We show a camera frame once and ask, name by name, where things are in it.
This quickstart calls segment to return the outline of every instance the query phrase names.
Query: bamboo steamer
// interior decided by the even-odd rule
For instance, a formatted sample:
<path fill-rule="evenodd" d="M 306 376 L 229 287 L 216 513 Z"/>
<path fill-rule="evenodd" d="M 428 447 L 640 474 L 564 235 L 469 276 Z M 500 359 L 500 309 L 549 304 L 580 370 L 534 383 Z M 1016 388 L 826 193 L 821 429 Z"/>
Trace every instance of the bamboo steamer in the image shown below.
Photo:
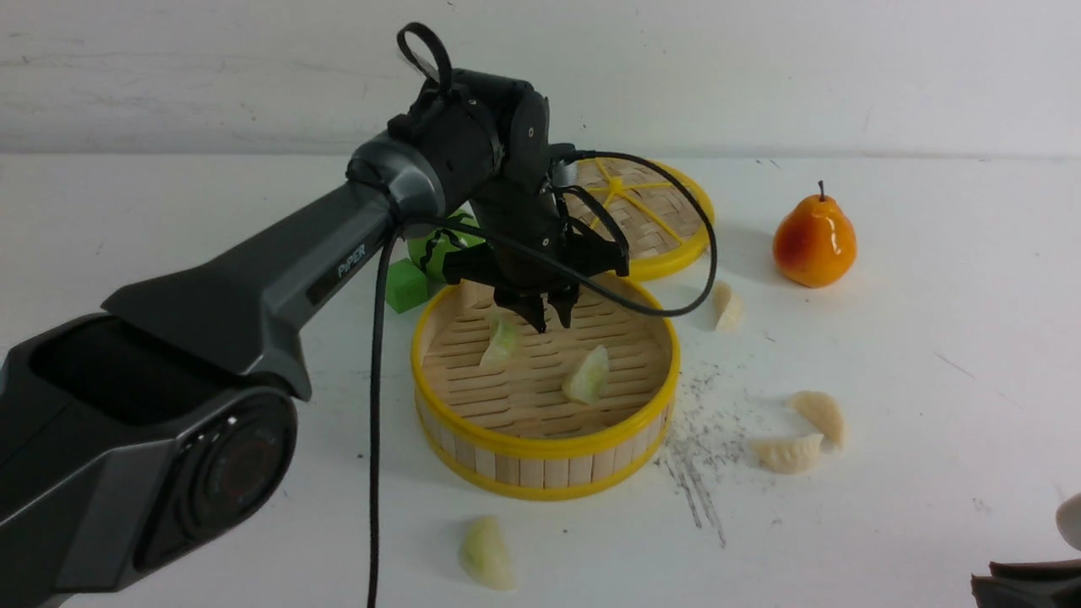
<path fill-rule="evenodd" d="M 694 195 L 710 223 L 709 196 L 693 180 L 656 162 Z M 709 247 L 709 236 L 691 202 L 659 173 L 637 162 L 595 158 L 577 163 L 577 184 L 593 195 L 619 225 L 630 244 L 631 280 L 665 277 L 690 266 Z M 604 225 L 578 198 L 566 197 L 568 211 L 604 238 Z"/>
<path fill-rule="evenodd" d="M 598 280 L 659 306 L 632 281 Z M 448 467 L 504 495 L 565 500 L 610 488 L 650 460 L 664 441 L 679 378 L 679 343 L 668 319 L 583 290 L 570 329 L 548 318 L 551 329 L 537 334 L 515 317 L 518 352 L 493 372 L 478 365 L 494 308 L 491 288 L 445 288 L 425 308 L 413 339 L 416 411 Z M 599 344 L 612 370 L 601 400 L 569 402 L 563 379 Z"/>

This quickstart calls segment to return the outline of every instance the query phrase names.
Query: bamboo steamer lid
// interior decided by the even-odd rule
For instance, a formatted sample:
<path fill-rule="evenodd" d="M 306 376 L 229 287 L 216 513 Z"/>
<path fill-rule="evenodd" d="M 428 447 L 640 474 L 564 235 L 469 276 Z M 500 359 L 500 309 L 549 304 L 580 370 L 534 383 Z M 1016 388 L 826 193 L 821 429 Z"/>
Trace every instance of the bamboo steamer lid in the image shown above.
<path fill-rule="evenodd" d="M 693 180 L 656 162 L 680 181 L 713 221 L 709 197 Z M 577 184 L 600 201 L 630 243 L 630 279 L 644 281 L 682 270 L 709 247 L 706 226 L 675 185 L 652 169 L 629 160 L 593 158 L 577 163 Z M 604 238 L 609 232 L 577 197 L 566 197 L 571 215 Z"/>

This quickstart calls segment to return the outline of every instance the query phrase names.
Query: white wall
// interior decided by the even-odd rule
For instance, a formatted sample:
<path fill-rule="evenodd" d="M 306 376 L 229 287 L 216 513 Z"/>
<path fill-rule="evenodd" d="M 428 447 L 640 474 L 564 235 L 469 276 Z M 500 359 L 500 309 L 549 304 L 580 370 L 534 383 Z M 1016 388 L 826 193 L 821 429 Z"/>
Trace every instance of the white wall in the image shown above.
<path fill-rule="evenodd" d="M 347 153 L 408 21 L 657 156 L 1081 156 L 1078 0 L 0 0 L 0 150 Z"/>

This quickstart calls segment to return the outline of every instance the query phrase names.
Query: black strap loop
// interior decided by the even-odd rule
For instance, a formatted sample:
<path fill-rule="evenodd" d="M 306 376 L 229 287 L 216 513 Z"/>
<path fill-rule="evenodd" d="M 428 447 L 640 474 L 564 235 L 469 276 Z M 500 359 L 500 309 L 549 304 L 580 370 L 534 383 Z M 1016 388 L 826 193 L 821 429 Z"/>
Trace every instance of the black strap loop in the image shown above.
<path fill-rule="evenodd" d="M 431 57 L 436 60 L 436 67 L 432 68 L 431 64 L 425 61 L 424 57 L 418 57 L 412 49 L 409 48 L 409 42 L 405 40 L 405 35 L 412 34 L 424 42 L 424 45 L 428 48 L 428 52 L 431 53 Z M 435 80 L 439 84 L 439 94 L 445 96 L 451 92 L 451 84 L 453 84 L 451 76 L 451 56 L 446 53 L 446 47 L 443 47 L 442 40 L 436 36 L 428 26 L 423 23 L 413 22 L 398 31 L 398 49 L 405 55 L 405 60 L 413 64 L 417 69 L 425 74 L 428 78 Z"/>

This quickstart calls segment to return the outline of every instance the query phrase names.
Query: black cable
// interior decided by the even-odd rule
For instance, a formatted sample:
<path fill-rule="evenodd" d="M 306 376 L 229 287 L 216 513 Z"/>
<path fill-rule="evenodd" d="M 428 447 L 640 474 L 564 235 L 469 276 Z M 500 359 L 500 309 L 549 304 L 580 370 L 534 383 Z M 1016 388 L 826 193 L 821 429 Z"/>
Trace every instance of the black cable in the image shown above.
<path fill-rule="evenodd" d="M 586 188 L 578 185 L 556 188 L 555 193 L 560 200 L 562 200 L 564 194 L 571 194 L 578 197 L 578 200 L 580 200 L 589 209 L 589 211 L 592 211 L 593 215 L 596 215 L 601 224 L 604 224 L 604 227 L 608 228 L 609 234 L 612 235 L 616 244 L 619 246 L 619 253 L 624 257 L 630 255 L 630 243 L 627 242 L 627 235 L 623 234 L 623 230 L 619 229 L 619 224 L 616 223 L 615 217 L 612 217 L 612 214 L 608 212 L 608 209 L 604 209 L 604 206 L 601 204 L 601 201 L 597 200 L 597 197 L 589 194 Z M 566 201 L 564 200 L 563 209 L 565 209 L 565 207 Z"/>
<path fill-rule="evenodd" d="M 372 313 L 372 378 L 370 381 L 371 405 L 369 407 L 369 454 L 368 454 L 368 608 L 375 608 L 379 583 L 379 389 L 383 375 L 383 318 L 387 298 L 387 274 L 390 269 L 390 253 L 401 236 L 404 225 L 391 233 L 383 247 L 379 267 L 375 275 L 375 310 Z"/>
<path fill-rule="evenodd" d="M 695 213 L 697 213 L 698 217 L 702 220 L 702 225 L 706 228 L 706 236 L 709 238 L 709 276 L 706 278 L 706 286 L 702 290 L 702 293 L 699 293 L 698 296 L 694 299 L 694 301 L 692 301 L 686 306 L 672 309 L 671 312 L 675 313 L 672 315 L 660 315 L 660 316 L 678 317 L 680 315 L 685 315 L 691 310 L 697 308 L 703 302 L 706 301 L 707 298 L 709 298 L 709 292 L 713 288 L 713 281 L 717 280 L 717 235 L 713 233 L 713 223 L 709 220 L 709 214 L 706 213 L 706 210 L 702 208 L 702 204 L 698 202 L 698 199 L 691 194 L 691 190 L 689 190 L 688 187 L 684 186 L 682 182 L 677 180 L 676 176 L 672 175 L 669 171 L 665 170 L 663 167 L 653 162 L 652 160 L 644 159 L 642 157 L 638 157 L 632 154 L 617 153 L 617 151 L 602 151 L 602 150 L 575 150 L 573 153 L 564 155 L 560 160 L 564 162 L 574 162 L 578 160 L 588 160 L 591 158 L 617 158 L 619 160 L 627 160 L 630 162 L 635 162 L 637 164 L 641 164 L 642 167 L 645 167 L 648 169 L 651 169 L 655 171 L 657 174 L 659 174 L 662 177 L 664 177 L 669 184 L 676 186 L 676 189 L 679 190 L 679 193 L 683 195 L 683 197 L 688 200 L 688 202 L 691 203 L 691 207 L 694 208 Z M 601 293 L 600 291 L 595 289 L 593 286 L 589 283 L 585 285 L 589 289 L 597 291 L 597 293 L 605 295 L 604 293 Z M 651 314 L 644 310 L 637 309 L 636 307 L 630 307 L 630 306 L 628 307 L 645 315 Z"/>

